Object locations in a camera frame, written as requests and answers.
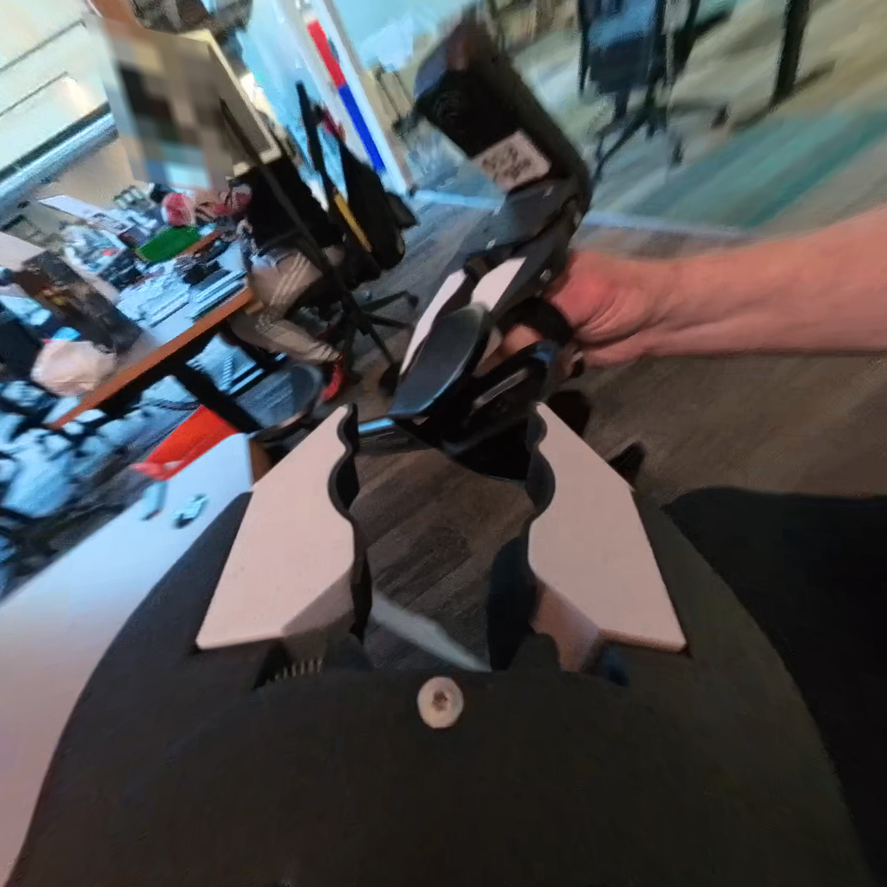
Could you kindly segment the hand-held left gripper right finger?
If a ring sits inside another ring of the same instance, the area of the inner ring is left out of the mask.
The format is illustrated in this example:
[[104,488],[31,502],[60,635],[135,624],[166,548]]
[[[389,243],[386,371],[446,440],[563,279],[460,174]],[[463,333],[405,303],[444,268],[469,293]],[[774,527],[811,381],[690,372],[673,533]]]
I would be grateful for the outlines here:
[[616,643],[682,653],[687,640],[640,519],[634,490],[548,405],[528,425],[530,623],[562,670]]

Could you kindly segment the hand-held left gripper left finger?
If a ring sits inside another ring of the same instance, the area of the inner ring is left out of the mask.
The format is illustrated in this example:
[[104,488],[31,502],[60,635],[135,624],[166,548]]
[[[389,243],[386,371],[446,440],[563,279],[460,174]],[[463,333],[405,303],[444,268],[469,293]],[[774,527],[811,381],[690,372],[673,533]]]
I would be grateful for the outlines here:
[[272,642],[307,662],[348,634],[364,639],[371,576],[350,514],[358,450],[357,409],[342,405],[257,482],[198,649]]

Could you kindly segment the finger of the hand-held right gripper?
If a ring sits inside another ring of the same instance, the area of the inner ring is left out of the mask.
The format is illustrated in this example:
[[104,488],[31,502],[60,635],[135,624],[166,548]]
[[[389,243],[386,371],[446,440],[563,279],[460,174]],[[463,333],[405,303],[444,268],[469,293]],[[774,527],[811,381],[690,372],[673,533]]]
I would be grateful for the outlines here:
[[451,310],[456,310],[459,307],[457,303],[463,304],[464,298],[469,298],[472,292],[473,279],[465,270],[451,272],[444,279],[413,328],[401,363],[402,378],[410,370],[438,320]]
[[489,314],[505,314],[526,297],[525,257],[513,257],[484,275],[474,287],[471,304]]

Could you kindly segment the black desk clamp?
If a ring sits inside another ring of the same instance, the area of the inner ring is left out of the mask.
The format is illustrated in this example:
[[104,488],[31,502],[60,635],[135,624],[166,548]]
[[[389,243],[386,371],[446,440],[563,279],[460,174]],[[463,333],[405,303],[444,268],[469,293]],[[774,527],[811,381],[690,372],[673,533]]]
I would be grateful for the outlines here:
[[566,368],[572,329],[553,305],[531,298],[504,319],[539,340],[479,374],[498,329],[492,314],[470,304],[439,319],[397,384],[383,424],[477,474],[523,483],[536,407],[549,406],[582,437],[592,405],[582,392],[564,388],[581,370]]

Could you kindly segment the person's right forearm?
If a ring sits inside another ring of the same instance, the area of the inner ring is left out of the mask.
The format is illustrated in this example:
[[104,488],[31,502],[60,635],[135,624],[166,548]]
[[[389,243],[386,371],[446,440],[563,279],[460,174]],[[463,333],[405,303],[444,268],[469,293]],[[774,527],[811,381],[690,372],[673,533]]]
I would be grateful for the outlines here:
[[683,260],[662,338],[674,354],[885,352],[885,207]]

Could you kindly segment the person's right hand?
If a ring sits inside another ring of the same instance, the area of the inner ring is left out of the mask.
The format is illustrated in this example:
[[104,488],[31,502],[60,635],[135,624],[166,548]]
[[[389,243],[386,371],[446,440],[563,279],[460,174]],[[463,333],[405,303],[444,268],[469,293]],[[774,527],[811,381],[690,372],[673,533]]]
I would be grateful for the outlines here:
[[594,251],[571,254],[542,303],[521,310],[525,323],[506,334],[501,356],[512,356],[549,332],[591,365],[676,356],[687,349],[685,263],[633,260]]

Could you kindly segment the black wheeled office chair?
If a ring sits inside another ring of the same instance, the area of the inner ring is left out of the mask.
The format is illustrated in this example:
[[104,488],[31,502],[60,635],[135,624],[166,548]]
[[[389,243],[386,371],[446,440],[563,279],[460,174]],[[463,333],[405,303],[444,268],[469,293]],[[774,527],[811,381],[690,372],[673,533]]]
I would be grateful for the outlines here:
[[[314,284],[305,294],[301,309],[315,310],[320,319],[327,321],[326,339],[340,353],[342,371],[348,378],[357,378],[354,372],[357,337],[369,338],[387,363],[379,389],[392,395],[401,363],[392,357],[380,329],[401,331],[411,330],[412,326],[403,320],[382,316],[379,310],[397,302],[415,310],[419,297],[408,290],[362,301],[358,295],[362,286],[400,264],[405,257],[403,231],[415,227],[418,221],[405,203],[385,188],[377,173],[348,148],[326,110],[311,100],[303,83],[297,83],[296,90],[309,156],[323,184],[327,216],[342,235],[344,251],[342,261],[335,266],[333,281]],[[338,146],[344,190],[337,188],[327,170],[319,135],[322,129],[329,132]]]

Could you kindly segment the orange plastic bin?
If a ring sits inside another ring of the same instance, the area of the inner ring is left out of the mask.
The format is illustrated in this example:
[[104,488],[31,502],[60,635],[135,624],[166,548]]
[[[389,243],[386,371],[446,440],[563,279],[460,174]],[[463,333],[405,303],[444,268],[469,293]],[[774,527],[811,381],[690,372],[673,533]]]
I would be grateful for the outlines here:
[[201,405],[130,468],[154,482],[165,482],[237,434],[236,427]]

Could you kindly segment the wooden office desk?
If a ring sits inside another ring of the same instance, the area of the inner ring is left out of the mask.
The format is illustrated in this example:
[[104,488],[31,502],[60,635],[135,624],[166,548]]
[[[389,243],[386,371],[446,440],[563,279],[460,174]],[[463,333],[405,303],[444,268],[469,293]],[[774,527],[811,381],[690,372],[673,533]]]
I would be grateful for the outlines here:
[[83,414],[100,410],[117,416],[132,405],[152,385],[171,377],[185,388],[200,405],[214,410],[230,425],[251,433],[261,425],[236,400],[236,394],[219,390],[204,372],[190,365],[223,330],[229,320],[252,306],[250,286],[242,283],[238,291],[211,310],[192,318],[185,308],[167,317],[157,327],[144,329],[133,347],[123,355],[117,369],[97,389],[66,405],[63,413],[51,415],[49,427],[61,430]]

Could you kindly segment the white plastic bag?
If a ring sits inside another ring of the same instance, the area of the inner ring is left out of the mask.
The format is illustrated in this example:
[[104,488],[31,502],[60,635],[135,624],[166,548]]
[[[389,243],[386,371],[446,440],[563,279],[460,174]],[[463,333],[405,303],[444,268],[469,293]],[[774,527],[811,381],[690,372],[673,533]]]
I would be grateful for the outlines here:
[[117,368],[117,355],[87,340],[46,340],[29,378],[51,394],[78,397],[94,392]]

